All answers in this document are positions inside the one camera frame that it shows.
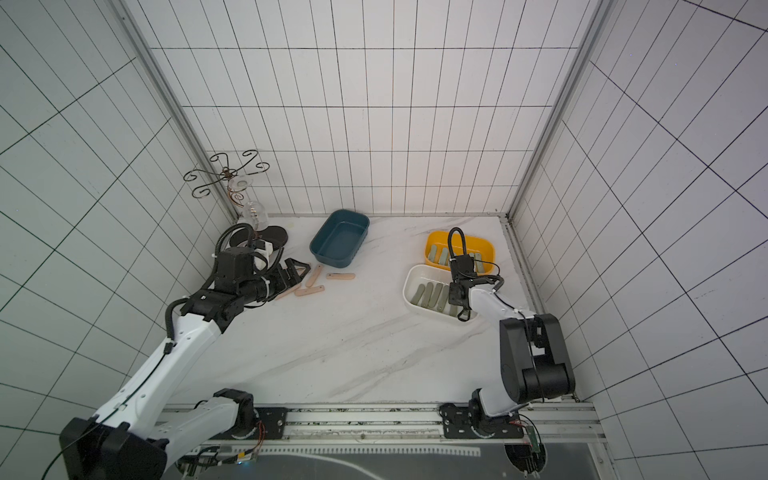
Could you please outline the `yellow storage box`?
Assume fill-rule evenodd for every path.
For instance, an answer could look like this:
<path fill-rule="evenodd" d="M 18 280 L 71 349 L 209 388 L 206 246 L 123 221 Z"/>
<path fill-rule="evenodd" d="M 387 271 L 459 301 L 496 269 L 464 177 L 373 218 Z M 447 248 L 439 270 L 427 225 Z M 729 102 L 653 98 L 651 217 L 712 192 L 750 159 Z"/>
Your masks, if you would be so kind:
<path fill-rule="evenodd" d="M 494 271 L 495 267 L 495 249 L 494 246 L 487 240 L 473 237 L 473 236 L 465 236 L 464 241 L 461 240 L 458 234 L 455 234 L 451 238 L 451 244 L 453 251 L 456 255 L 460 255 L 464 253 L 464 247 L 467 247 L 468 251 L 467 254 L 471 256 L 474 259 L 475 253 L 480 253 L 482 255 L 482 260 L 484 262 L 485 272 L 478 275 L 485 275 L 490 274 Z M 435 262 L 429 262 L 427 259 L 427 255 L 430 249 L 431 245 L 437 246 L 437 255 L 435 258 Z M 424 250 L 424 258 L 428 265 L 432 267 L 436 267 L 443 270 L 450 270 L 449 262 L 447 266 L 441 266 L 438 264 L 439 257 L 441 250 L 443 248 L 448 248 L 448 231 L 434 231 L 431 232 L 427 238 L 425 250 Z"/>

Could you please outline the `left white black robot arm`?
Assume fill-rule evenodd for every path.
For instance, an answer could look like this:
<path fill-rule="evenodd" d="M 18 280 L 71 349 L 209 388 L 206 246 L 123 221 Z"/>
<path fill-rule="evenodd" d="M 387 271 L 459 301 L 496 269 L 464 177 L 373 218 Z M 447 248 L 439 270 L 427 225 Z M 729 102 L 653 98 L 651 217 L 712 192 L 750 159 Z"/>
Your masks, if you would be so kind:
<path fill-rule="evenodd" d="M 90 418 L 68 422 L 53 460 L 63 462 L 71 479 L 159 479 L 216 436 L 263 441 L 267 429 L 252 394 L 233 388 L 216 391 L 175 421 L 157 421 L 197 360 L 238 315 L 300 286 L 310 270 L 267 248 L 217 250 L 202 287 L 167 306 L 164 341 Z"/>

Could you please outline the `dark teal storage box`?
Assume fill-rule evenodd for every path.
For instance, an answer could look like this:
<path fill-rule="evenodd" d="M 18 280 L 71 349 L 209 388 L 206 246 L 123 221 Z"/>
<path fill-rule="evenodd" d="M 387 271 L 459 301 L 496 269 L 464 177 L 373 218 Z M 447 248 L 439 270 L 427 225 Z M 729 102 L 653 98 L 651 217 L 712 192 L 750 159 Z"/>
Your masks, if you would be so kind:
<path fill-rule="evenodd" d="M 336 210 L 317 231 L 309 250 L 324 265 L 346 268 L 367 237 L 369 226 L 370 219 L 365 214 L 347 209 Z"/>

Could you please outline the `white storage box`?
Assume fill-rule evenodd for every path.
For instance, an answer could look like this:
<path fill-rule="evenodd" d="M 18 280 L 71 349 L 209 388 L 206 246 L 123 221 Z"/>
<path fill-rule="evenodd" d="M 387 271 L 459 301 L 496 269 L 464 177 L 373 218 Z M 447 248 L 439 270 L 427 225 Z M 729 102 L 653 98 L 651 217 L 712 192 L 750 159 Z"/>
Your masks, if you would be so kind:
<path fill-rule="evenodd" d="M 416 314 L 459 324 L 460 307 L 448 302 L 452 277 L 448 270 L 425 264 L 413 266 L 406 277 L 402 297 L 406 306 Z"/>

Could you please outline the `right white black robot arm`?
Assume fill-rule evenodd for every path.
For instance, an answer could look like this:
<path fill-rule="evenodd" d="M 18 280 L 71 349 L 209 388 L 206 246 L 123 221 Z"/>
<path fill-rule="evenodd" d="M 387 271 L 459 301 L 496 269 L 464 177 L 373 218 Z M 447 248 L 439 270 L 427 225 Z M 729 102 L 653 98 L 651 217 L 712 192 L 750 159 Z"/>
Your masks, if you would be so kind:
<path fill-rule="evenodd" d="M 535 400 L 552 400 L 575 392 L 576 379 L 558 318 L 526 313 L 499 293 L 503 278 L 479 275 L 474 259 L 451 255 L 448 303 L 467 322 L 474 314 L 497 327 L 500 381 L 472 395 L 480 414 L 490 419 L 512 416 Z"/>

